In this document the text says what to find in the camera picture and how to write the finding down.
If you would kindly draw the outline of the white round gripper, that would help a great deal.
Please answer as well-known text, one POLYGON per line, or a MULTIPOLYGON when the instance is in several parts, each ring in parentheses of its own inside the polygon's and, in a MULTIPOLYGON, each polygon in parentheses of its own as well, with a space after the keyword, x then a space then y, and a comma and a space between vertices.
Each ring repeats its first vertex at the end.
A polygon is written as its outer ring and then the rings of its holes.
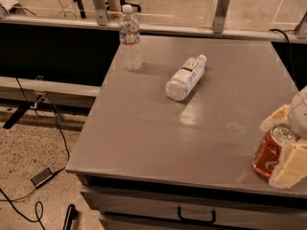
POLYGON ((282 149, 273 169, 269 184, 279 189, 290 189, 307 176, 307 86, 293 97, 290 105, 280 106, 267 117, 260 129, 269 131, 275 126, 288 124, 301 138, 282 149))

